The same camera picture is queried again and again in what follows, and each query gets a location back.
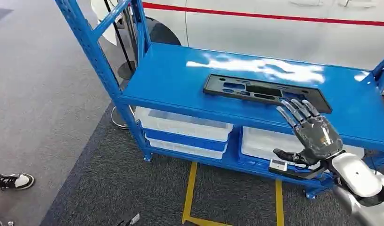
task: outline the shelf top surface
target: shelf top surface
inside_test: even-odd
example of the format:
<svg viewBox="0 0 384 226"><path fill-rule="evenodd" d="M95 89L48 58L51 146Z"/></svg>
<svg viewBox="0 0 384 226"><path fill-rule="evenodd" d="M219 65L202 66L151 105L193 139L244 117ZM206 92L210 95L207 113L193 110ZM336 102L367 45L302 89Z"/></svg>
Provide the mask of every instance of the shelf top surface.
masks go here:
<svg viewBox="0 0 384 226"><path fill-rule="evenodd" d="M150 108L291 133L276 105L203 93L211 73L318 88L333 109L324 115L343 138L360 141L346 144L384 147L383 99L373 76L361 69L153 43L122 98Z"/></svg>

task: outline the black pole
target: black pole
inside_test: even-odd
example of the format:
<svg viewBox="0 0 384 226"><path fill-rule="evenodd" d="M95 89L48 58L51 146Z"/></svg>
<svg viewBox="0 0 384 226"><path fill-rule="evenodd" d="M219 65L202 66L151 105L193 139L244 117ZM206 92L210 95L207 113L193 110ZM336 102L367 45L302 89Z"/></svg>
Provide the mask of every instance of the black pole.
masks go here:
<svg viewBox="0 0 384 226"><path fill-rule="evenodd" d="M107 0L104 0L104 1L105 1L107 10L110 13L111 12L110 6L109 6ZM125 51L125 46L124 46L123 40L121 38L120 32L118 31L117 24L115 23L115 19L114 19L114 22L113 22L113 26L114 26L115 33L117 34L118 40L120 41L121 49L123 50L125 59L127 60L128 67L130 68L131 73L133 73L133 68L132 68L132 65L131 65L131 63L129 61L127 51Z"/></svg>

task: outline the white car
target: white car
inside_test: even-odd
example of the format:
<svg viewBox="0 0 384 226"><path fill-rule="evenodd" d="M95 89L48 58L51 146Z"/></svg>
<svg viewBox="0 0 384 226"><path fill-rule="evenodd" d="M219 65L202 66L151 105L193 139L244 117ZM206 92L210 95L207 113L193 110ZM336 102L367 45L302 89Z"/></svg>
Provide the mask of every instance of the white car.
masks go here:
<svg viewBox="0 0 384 226"><path fill-rule="evenodd" d="M109 0L111 7L116 0ZM103 0L91 0L103 19ZM373 69L384 58L384 0L146 0L153 41ZM104 37L116 43L114 28Z"/></svg>

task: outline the gray carpet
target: gray carpet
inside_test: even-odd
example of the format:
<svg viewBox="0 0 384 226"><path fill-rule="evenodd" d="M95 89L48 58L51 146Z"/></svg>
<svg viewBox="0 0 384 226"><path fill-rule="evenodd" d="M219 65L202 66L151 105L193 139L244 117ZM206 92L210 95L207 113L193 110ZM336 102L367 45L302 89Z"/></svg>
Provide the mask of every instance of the gray carpet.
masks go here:
<svg viewBox="0 0 384 226"><path fill-rule="evenodd" d="M181 225L190 162L157 156L152 163L131 134L105 112L42 226L111 226L140 213L138 225ZM331 193L307 200L284 183L285 225L357 225ZM276 225L275 183L245 173L198 165L191 216L232 225Z"/></svg>

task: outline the cable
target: cable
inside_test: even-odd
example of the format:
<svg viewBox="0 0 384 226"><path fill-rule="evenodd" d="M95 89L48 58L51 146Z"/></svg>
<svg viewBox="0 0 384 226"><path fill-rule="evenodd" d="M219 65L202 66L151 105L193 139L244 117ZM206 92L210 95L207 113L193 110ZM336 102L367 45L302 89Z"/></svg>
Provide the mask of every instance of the cable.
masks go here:
<svg viewBox="0 0 384 226"><path fill-rule="evenodd" d="M374 167L375 175L376 175L376 173L378 172L378 170L376 169L376 166L375 166L375 163L374 163L374 157L373 157L373 156L371 156L371 161L372 161L372 166Z"/></svg>
<svg viewBox="0 0 384 226"><path fill-rule="evenodd" d="M108 12L111 12L111 8L110 8L107 0L104 0L104 1L105 1L105 5L107 7ZM127 51L125 50L125 46L123 43L123 39L121 38L120 32L118 31L117 24L115 23L115 20L113 22L113 26L114 26L115 34L117 35L118 40L120 41L121 49L123 50L125 59L127 60L128 67L130 68L130 71L133 73L133 68L132 68L131 62L129 61L128 54L127 54Z"/></svg>

